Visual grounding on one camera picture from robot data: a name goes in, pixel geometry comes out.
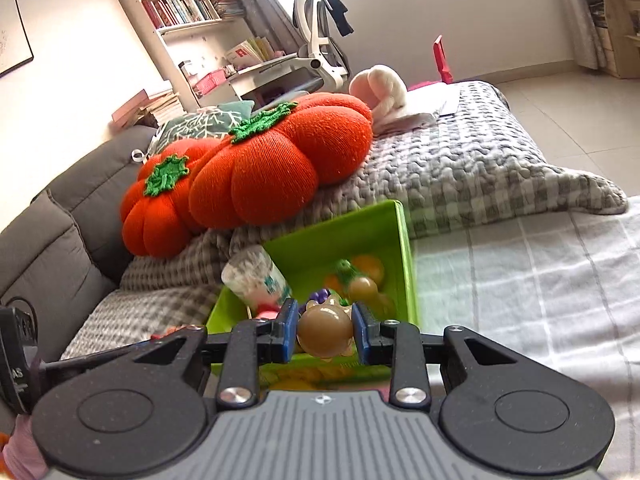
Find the tan round toy figure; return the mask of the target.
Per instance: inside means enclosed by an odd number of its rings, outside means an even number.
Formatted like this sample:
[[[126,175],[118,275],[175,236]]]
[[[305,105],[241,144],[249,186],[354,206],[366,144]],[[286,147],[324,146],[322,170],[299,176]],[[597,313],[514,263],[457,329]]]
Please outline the tan round toy figure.
[[[330,360],[351,356],[354,343],[352,307],[343,306],[337,296],[306,302],[300,316],[296,337],[299,347],[310,356]]]

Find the green plastic storage box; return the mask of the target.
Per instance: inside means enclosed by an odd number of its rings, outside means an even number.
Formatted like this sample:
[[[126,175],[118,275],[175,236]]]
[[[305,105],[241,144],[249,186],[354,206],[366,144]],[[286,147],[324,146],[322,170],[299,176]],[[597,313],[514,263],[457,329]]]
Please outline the green plastic storage box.
[[[384,264],[385,280],[378,289],[378,298],[368,304],[369,311],[379,321],[392,318],[418,322],[411,247],[404,208],[400,203],[388,200],[255,245],[265,248],[291,286],[292,296],[288,299],[298,303],[299,317],[304,313],[310,294],[325,288],[324,278],[336,271],[341,260],[374,255]],[[335,290],[330,291],[343,306],[354,305],[347,292],[340,295]],[[249,318],[273,320],[279,310],[278,307],[260,306],[253,313],[224,284],[206,327],[212,334],[227,333]],[[346,385],[386,382],[389,377],[387,366],[360,363],[355,338],[351,356],[322,360],[303,352],[296,337],[290,362],[265,364],[259,369],[259,385],[264,390],[337,389]]]

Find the orange toy with green leaves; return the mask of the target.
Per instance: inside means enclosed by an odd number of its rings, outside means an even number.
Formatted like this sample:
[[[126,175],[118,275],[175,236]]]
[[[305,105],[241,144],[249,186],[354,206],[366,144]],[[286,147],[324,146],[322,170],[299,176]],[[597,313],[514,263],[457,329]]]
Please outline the orange toy with green leaves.
[[[340,295],[346,295],[348,285],[358,276],[367,278],[380,288],[385,280],[385,268],[382,260],[374,255],[358,255],[350,259],[343,259],[335,272],[328,274],[323,280],[323,286],[335,290]]]

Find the purple toy grapes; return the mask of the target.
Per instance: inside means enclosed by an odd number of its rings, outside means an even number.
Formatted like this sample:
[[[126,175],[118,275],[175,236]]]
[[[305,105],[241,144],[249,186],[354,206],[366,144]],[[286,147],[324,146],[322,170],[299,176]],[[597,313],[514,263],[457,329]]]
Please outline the purple toy grapes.
[[[329,296],[331,296],[331,294],[332,292],[327,288],[322,288],[316,290],[315,292],[312,292],[305,304],[305,309],[309,310],[311,308],[320,306],[320,304],[323,304],[326,300],[329,299]]]

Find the grey sofa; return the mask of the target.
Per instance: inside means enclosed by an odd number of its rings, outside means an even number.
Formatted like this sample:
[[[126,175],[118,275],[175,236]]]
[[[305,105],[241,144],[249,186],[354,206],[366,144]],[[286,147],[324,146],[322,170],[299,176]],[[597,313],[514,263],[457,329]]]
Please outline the grey sofa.
[[[134,126],[52,180],[1,233],[1,301],[37,318],[43,359],[62,356],[132,260],[119,207],[154,129]]]

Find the small orange pumpkin cushion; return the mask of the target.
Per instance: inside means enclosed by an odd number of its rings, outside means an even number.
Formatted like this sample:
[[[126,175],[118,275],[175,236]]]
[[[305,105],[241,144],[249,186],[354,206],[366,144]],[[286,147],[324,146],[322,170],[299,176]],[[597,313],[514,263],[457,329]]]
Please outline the small orange pumpkin cushion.
[[[142,166],[119,209],[122,241],[129,252],[174,258],[204,231],[189,210],[190,175],[201,157],[219,143],[216,138],[180,139]]]

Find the light checked bed sheet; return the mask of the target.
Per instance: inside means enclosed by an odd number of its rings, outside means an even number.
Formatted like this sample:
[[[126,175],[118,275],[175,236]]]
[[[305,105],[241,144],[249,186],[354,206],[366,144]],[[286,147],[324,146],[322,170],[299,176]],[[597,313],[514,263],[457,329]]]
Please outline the light checked bed sheet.
[[[424,332],[464,325],[597,390],[616,420],[602,474],[638,478],[638,197],[616,216],[535,214],[412,253]]]

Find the large orange pumpkin cushion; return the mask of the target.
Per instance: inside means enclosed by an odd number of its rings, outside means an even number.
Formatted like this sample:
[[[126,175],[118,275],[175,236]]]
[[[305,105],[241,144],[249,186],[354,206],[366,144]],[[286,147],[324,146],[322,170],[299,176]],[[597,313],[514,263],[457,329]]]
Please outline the large orange pumpkin cushion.
[[[354,174],[370,151],[372,113],[360,99],[318,92],[233,128],[190,177],[189,209],[215,230],[294,217],[319,188]]]

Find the grey checked knitted blanket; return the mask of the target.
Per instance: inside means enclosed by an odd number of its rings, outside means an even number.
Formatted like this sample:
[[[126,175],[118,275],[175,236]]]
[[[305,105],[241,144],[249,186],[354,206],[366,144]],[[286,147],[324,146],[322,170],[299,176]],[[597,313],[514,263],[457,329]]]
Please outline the grey checked knitted blanket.
[[[627,195],[614,182],[550,164],[498,88],[484,81],[459,88],[456,114],[431,127],[379,136],[356,174],[320,191],[293,219],[208,230],[168,260],[134,258],[63,358],[138,342],[170,326],[201,324],[213,310],[222,267],[232,254],[384,200],[402,203],[413,240],[529,214],[628,209]]]

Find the teal patterned pillow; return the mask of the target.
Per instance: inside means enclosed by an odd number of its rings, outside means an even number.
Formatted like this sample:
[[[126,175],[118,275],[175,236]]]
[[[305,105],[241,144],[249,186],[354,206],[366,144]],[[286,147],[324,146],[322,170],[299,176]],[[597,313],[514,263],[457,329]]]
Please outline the teal patterned pillow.
[[[177,140],[220,138],[234,127],[250,118],[254,102],[233,101],[202,108],[198,112],[186,113],[171,119],[158,128],[152,137],[146,156],[160,154],[169,144]]]

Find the pink white plush toy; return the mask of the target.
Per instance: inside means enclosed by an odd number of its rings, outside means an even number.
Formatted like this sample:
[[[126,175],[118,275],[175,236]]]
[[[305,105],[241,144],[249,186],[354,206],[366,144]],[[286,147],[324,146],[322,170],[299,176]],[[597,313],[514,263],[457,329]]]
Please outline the pink white plush toy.
[[[394,110],[406,105],[408,90],[392,68],[375,65],[362,70],[349,83],[349,94],[365,102],[372,119],[379,122]]]

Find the red pink stand object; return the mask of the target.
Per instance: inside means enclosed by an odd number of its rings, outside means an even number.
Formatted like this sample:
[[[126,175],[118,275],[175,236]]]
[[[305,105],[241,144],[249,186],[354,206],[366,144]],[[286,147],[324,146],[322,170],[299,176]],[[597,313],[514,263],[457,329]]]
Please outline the red pink stand object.
[[[449,64],[447,62],[444,45],[442,44],[442,35],[439,35],[433,44],[433,54],[440,80],[444,84],[452,84],[454,76],[452,76]]]

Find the white office chair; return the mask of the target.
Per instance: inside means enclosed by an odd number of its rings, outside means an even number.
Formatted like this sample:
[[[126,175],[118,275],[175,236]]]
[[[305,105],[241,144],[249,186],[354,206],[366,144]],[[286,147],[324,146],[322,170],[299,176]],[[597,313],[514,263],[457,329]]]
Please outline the white office chair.
[[[331,38],[329,18],[335,4],[330,0],[294,0],[292,22],[304,44],[291,67],[307,77],[303,89],[311,92],[337,92],[350,76],[348,59]]]

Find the white bookshelf with books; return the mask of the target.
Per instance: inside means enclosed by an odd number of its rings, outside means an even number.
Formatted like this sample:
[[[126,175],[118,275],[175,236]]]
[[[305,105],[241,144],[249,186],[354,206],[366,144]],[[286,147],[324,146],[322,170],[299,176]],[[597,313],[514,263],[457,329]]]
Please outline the white bookshelf with books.
[[[278,0],[119,0],[189,112],[233,100],[262,107],[301,86],[302,44]]]

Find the wooden shelf unit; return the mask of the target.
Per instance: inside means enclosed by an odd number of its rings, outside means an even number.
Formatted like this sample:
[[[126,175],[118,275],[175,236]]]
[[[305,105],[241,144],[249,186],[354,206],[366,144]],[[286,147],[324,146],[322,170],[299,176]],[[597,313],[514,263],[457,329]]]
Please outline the wooden shelf unit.
[[[605,56],[603,70],[620,79],[639,78],[639,0],[588,0]]]

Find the wall picture frame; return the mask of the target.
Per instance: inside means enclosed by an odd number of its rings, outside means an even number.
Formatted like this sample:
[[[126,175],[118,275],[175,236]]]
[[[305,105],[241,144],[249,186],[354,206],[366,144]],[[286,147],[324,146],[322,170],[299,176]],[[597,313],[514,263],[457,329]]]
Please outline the wall picture frame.
[[[32,62],[30,45],[17,0],[0,0],[0,77]]]

